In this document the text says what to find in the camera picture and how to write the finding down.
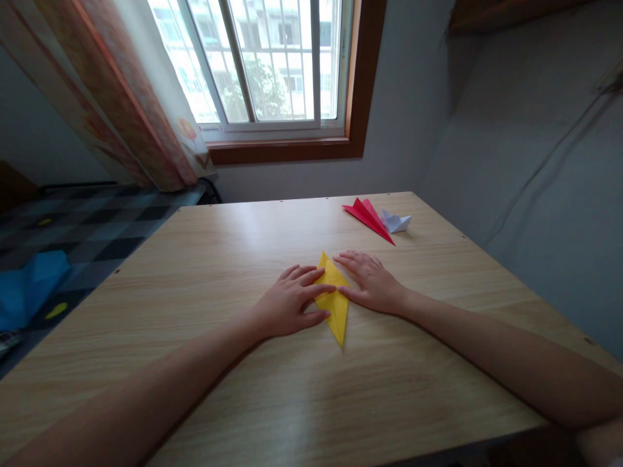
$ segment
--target red origami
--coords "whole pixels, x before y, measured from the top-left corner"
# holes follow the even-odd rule
[[[389,236],[387,229],[385,229],[385,226],[381,222],[378,214],[372,207],[372,203],[370,202],[370,200],[365,199],[363,200],[363,202],[361,202],[359,198],[357,198],[352,206],[342,205],[342,208],[346,209],[348,213],[355,216],[357,219],[366,224],[369,228],[374,230],[392,245],[396,246],[396,244]]]

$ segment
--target forearm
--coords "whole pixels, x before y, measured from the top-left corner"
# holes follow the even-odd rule
[[[590,427],[623,414],[623,380],[554,342],[415,292],[400,314],[563,426]]]
[[[135,465],[262,336],[236,317],[146,366],[53,425],[7,465]]]

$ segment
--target window pane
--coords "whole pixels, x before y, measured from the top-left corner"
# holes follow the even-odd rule
[[[188,4],[197,25],[227,120],[231,123],[248,122],[245,100],[242,96],[218,0],[191,0]]]
[[[230,4],[258,120],[313,119],[309,0]]]
[[[198,123],[218,123],[216,107],[175,0],[149,0],[162,43]]]
[[[337,118],[341,0],[320,0],[320,114]]]

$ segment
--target yellow origami paper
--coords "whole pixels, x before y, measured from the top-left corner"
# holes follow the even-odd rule
[[[350,287],[344,276],[340,274],[336,266],[329,259],[325,252],[320,258],[318,267],[324,268],[324,274],[315,283],[327,283],[339,287],[345,285]],[[319,309],[325,309],[331,312],[331,316],[326,319],[333,335],[336,337],[337,343],[344,345],[344,332],[346,332],[346,314],[348,313],[348,298],[340,292],[335,291],[329,294],[322,294],[315,299]]]

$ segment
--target orange curtain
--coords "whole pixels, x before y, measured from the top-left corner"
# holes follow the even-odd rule
[[[171,64],[143,66],[159,36],[139,54],[112,0],[13,0],[0,16],[3,47],[114,178],[176,191],[215,173]]]

